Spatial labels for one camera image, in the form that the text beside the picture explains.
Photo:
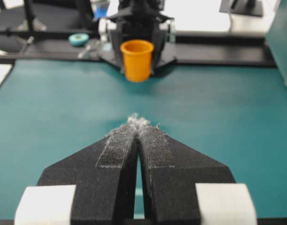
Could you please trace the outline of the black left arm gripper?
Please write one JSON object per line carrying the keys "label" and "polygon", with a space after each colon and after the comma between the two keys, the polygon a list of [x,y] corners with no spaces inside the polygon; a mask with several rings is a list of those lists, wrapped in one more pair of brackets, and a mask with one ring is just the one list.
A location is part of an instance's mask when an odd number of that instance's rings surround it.
{"label": "black left arm gripper", "polygon": [[117,0],[117,11],[99,21],[100,44],[98,56],[125,74],[120,45],[142,39],[154,45],[151,75],[176,61],[175,44],[169,41],[175,18],[162,13],[163,0]]}

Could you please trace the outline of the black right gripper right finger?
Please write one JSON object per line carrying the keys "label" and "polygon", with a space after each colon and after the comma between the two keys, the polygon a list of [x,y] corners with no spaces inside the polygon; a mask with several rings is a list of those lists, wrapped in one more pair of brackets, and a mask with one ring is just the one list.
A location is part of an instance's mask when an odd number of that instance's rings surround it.
{"label": "black right gripper right finger", "polygon": [[154,225],[255,225],[247,186],[228,166],[147,126],[139,130],[144,203]]}

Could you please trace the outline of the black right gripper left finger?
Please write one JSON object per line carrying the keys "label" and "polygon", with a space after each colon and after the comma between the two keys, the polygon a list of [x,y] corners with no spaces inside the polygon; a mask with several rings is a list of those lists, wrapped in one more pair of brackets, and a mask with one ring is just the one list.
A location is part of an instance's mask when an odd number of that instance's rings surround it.
{"label": "black right gripper left finger", "polygon": [[136,131],[121,126],[45,168],[18,204],[16,225],[114,225],[134,212]]}

